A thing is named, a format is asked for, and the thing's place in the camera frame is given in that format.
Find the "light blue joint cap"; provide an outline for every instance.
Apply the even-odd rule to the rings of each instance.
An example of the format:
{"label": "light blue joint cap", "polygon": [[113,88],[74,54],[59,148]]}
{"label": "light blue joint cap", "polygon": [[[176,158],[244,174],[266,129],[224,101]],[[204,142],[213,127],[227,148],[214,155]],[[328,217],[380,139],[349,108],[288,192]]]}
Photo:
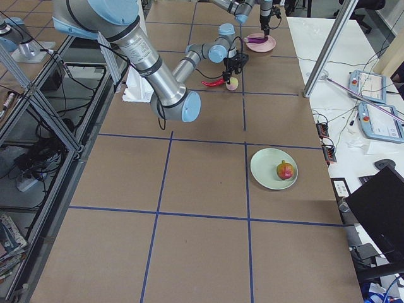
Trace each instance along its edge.
{"label": "light blue joint cap", "polygon": [[230,36],[230,35],[234,35],[234,34],[235,34],[235,31],[234,31],[233,24],[224,23],[219,26],[219,35]]}
{"label": "light blue joint cap", "polygon": [[92,33],[88,32],[80,27],[75,27],[74,25],[67,24],[63,21],[60,21],[56,19],[55,17],[52,17],[53,19],[53,25],[56,30],[59,30],[62,33],[65,33],[70,36],[78,37],[78,38],[83,38],[83,39],[89,39],[89,40],[97,40],[98,38],[98,33]]}
{"label": "light blue joint cap", "polygon": [[14,42],[5,38],[0,38],[0,44],[4,47],[6,52],[13,52],[18,48],[18,46]]}
{"label": "light blue joint cap", "polygon": [[189,92],[182,107],[182,121],[193,122],[201,111],[201,97],[197,92]]}
{"label": "light blue joint cap", "polygon": [[247,21],[247,16],[246,15],[237,15],[234,17],[234,19],[239,22],[240,24],[244,24]]}
{"label": "light blue joint cap", "polygon": [[188,53],[188,52],[189,52],[189,49],[192,47],[192,45],[194,45],[194,44],[189,44],[189,45],[187,46],[187,48],[185,49],[185,53]]}
{"label": "light blue joint cap", "polygon": [[115,25],[132,24],[139,15],[137,0],[87,0],[105,21]]}
{"label": "light blue joint cap", "polygon": [[4,19],[4,20],[7,24],[9,24],[11,26],[14,26],[15,23],[17,23],[18,25],[24,24],[24,21],[19,17],[10,17],[10,18]]}
{"label": "light blue joint cap", "polygon": [[220,63],[227,56],[227,49],[222,45],[214,45],[209,50],[209,59],[214,63]]}

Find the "gray robot arm segment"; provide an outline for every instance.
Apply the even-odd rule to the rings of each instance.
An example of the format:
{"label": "gray robot arm segment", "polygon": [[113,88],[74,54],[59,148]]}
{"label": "gray robot arm segment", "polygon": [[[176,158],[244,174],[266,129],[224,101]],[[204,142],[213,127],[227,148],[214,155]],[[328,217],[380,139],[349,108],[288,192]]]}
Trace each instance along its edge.
{"label": "gray robot arm segment", "polygon": [[255,3],[254,0],[245,0],[243,2],[235,0],[210,0],[210,2],[234,15],[235,20],[240,24],[244,24],[247,21]]}
{"label": "gray robot arm segment", "polygon": [[164,119],[190,122],[200,99],[178,82],[140,28],[136,0],[54,0],[55,27],[65,33],[96,39],[100,32],[128,57],[153,87],[152,109]]}
{"label": "gray robot arm segment", "polygon": [[222,62],[226,57],[233,57],[235,49],[235,31],[233,25],[225,23],[219,27],[219,37],[212,43],[192,44],[186,49],[186,56],[173,71],[179,82],[185,82],[204,59],[214,63]]}

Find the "power strip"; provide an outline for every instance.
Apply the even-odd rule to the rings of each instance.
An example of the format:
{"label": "power strip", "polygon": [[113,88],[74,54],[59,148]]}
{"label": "power strip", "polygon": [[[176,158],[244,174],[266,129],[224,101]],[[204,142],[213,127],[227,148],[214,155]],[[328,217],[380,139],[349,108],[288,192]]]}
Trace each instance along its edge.
{"label": "power strip", "polygon": [[330,135],[328,134],[328,126],[326,123],[316,123],[317,133],[320,139],[329,138]]}
{"label": "power strip", "polygon": [[19,175],[16,179],[16,187],[19,191],[25,192],[29,190],[32,186],[34,186],[39,181],[42,181],[46,178],[46,173],[41,173],[35,178],[33,175],[24,176],[23,174]]}
{"label": "power strip", "polygon": [[327,165],[336,163],[335,152],[328,146],[322,146],[324,158],[326,159]]}

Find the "pink plate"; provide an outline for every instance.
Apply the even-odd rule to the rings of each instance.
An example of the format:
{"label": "pink plate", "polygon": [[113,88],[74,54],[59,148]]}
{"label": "pink plate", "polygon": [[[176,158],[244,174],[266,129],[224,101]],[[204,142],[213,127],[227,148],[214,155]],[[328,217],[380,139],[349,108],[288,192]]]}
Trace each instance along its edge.
{"label": "pink plate", "polygon": [[[252,33],[247,36],[247,38],[263,38],[264,34],[263,33]],[[246,43],[247,47],[251,49],[254,52],[269,52],[276,46],[276,40],[268,36],[268,40],[265,41],[264,43]]]}

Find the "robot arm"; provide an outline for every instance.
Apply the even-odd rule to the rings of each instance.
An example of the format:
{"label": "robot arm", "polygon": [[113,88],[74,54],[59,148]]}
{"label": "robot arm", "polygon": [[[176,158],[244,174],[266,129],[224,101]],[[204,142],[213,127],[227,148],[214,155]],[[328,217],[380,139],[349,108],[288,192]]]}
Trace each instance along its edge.
{"label": "robot arm", "polygon": [[[235,15],[241,24],[247,20],[254,5],[254,0],[240,3],[235,0],[212,1]],[[269,33],[272,0],[261,1],[261,27]],[[223,78],[226,81],[233,71],[240,73],[248,60],[235,49],[233,26],[222,25],[216,41],[190,45],[186,57],[171,73],[140,28],[137,0],[54,0],[53,20],[55,28],[68,35],[96,40],[100,32],[110,43],[118,45],[140,76],[153,87],[152,109],[164,119],[191,122],[199,115],[200,97],[196,92],[189,92],[184,82],[200,60],[225,61]]]}
{"label": "robot arm", "polygon": [[199,95],[174,77],[140,28],[136,0],[54,0],[53,20],[66,34],[96,40],[100,32],[117,44],[153,87],[160,117],[191,122],[199,115]]}
{"label": "robot arm", "polygon": [[0,17],[0,39],[10,51],[17,48],[27,58],[35,57],[40,52],[36,43],[20,18],[2,19]]}
{"label": "robot arm", "polygon": [[[244,0],[240,2],[236,0],[210,0],[210,2],[234,15],[235,20],[240,24],[244,24],[247,21],[255,4],[255,0]],[[261,29],[264,31],[264,35],[268,36],[270,34],[271,17],[276,16],[280,18],[280,9],[273,6],[273,0],[259,0],[259,6],[259,22]]]}

